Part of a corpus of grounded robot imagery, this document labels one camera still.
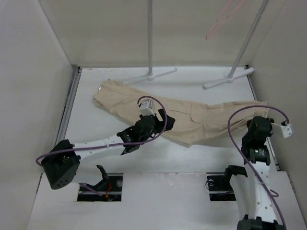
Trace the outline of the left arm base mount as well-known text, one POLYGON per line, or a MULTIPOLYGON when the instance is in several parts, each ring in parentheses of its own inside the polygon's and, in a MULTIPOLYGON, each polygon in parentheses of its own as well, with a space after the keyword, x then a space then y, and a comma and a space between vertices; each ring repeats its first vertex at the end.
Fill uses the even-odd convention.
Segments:
POLYGON ((99 181, 80 185, 78 202, 120 202, 122 199, 123 174, 107 173, 103 166, 97 165, 99 181))

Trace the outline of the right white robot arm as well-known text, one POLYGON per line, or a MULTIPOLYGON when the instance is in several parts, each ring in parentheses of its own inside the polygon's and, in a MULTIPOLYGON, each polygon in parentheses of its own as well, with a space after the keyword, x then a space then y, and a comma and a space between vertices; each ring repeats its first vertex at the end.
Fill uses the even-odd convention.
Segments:
POLYGON ((276 203, 269 188, 270 153, 265 145, 272 135, 271 120, 256 116, 247 123, 247 133, 242 138, 241 153, 248 180, 247 203, 238 230, 284 230, 274 212, 276 203))

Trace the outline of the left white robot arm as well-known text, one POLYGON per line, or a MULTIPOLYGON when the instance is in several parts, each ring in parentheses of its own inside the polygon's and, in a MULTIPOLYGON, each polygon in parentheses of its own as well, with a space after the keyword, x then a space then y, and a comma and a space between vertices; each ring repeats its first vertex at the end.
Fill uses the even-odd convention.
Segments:
POLYGON ((132 153, 163 132, 171 130, 176 120, 166 114, 164 109, 159 109, 158 112, 162 120, 156 114, 140 115, 133 126, 104 140, 72 144, 64 139, 36 162, 42 166, 53 190, 73 182, 85 185, 90 191, 103 191, 107 187, 108 175, 104 167, 98 164, 98 160, 132 153), (81 169, 90 162, 94 162, 95 168, 99 170, 99 174, 90 177, 91 184, 83 180, 89 173, 81 169))

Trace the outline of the beige trousers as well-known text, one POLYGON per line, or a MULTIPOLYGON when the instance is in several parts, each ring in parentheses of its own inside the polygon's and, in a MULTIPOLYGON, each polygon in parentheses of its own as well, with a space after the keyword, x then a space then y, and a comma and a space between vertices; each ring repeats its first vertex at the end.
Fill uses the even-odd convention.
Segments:
MULTIPOLYGON (((139 89, 126 86, 120 81, 106 80, 93 95, 96 104, 117 115, 129 124, 135 124, 140 111, 137 100, 149 95, 139 89)), ((220 104, 205 104, 156 96, 167 114, 176 121, 170 131, 163 135, 171 140, 193 145, 206 139, 217 138, 228 130, 241 131, 247 121, 255 116, 267 117, 267 102, 233 101, 220 104)))

